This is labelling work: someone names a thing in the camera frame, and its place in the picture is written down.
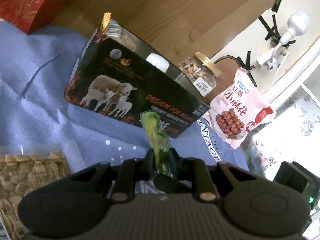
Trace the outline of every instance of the peanut picture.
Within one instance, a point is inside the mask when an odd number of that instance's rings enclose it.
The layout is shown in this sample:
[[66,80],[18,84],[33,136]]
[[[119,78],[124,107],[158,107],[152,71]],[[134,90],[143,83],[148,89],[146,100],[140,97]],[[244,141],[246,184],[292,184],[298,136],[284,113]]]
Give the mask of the peanut picture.
[[229,111],[223,111],[221,114],[217,114],[216,121],[221,129],[229,138],[241,133],[241,128],[244,127],[244,123],[238,119],[234,109],[230,108]]

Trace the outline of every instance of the blue fabric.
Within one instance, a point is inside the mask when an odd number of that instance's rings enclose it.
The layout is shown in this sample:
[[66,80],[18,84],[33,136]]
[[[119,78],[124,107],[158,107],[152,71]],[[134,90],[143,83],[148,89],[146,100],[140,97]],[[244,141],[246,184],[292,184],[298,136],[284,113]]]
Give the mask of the blue fabric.
[[[86,38],[67,28],[47,26],[25,35],[0,22],[0,145],[75,140],[87,166],[102,160],[119,165],[124,159],[145,156],[149,143],[143,129],[64,99],[73,66],[86,43]],[[242,152],[223,142],[204,119],[171,139],[181,156],[213,165],[211,143],[221,160],[247,170]]]

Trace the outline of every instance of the green packaged snack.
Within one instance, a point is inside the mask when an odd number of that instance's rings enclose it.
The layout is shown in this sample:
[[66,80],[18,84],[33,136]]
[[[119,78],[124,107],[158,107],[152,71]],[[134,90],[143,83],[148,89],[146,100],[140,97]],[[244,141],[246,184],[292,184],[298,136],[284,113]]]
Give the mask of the green packaged snack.
[[154,151],[155,171],[172,178],[168,160],[170,139],[161,127],[159,114],[153,111],[147,111],[142,113],[140,117],[142,127]]

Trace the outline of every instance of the electrical outlet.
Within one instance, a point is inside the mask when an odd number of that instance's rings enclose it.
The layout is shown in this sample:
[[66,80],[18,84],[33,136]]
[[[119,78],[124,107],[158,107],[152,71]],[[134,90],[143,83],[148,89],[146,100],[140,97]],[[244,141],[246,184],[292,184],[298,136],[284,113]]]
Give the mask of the electrical outlet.
[[273,59],[273,62],[269,62],[274,48],[275,47],[273,47],[268,52],[266,52],[265,54],[263,54],[257,58],[257,67],[258,68],[266,67],[268,71],[271,71],[278,66],[278,61],[280,61],[279,60],[280,56],[285,56],[287,54],[287,49],[283,46],[280,47],[280,49],[278,50],[278,52],[276,54],[276,57]]

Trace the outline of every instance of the red box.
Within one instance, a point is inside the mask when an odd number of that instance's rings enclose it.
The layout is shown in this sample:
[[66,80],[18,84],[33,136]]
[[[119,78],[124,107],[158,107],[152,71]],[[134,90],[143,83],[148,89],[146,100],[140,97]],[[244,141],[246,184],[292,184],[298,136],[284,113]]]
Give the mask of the red box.
[[52,22],[65,0],[0,0],[0,18],[25,33]]

